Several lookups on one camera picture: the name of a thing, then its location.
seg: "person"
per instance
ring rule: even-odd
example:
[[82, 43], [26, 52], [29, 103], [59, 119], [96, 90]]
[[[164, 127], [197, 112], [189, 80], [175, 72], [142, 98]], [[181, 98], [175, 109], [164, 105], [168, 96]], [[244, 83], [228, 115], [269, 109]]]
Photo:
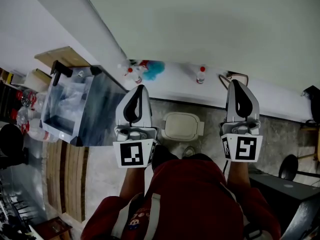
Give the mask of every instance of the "person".
[[249, 181], [248, 164], [231, 162], [226, 182], [205, 154], [188, 147], [178, 159], [155, 147], [145, 196], [145, 169], [128, 168], [119, 196], [105, 198], [82, 240], [278, 240], [280, 225]]

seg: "cartoon print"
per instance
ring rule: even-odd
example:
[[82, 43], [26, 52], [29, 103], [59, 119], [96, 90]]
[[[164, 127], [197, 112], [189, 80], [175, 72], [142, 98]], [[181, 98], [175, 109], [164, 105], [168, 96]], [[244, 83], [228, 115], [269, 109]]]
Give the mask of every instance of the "cartoon print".
[[136, 230], [139, 227], [140, 221], [138, 219], [133, 219], [129, 223], [129, 230]]

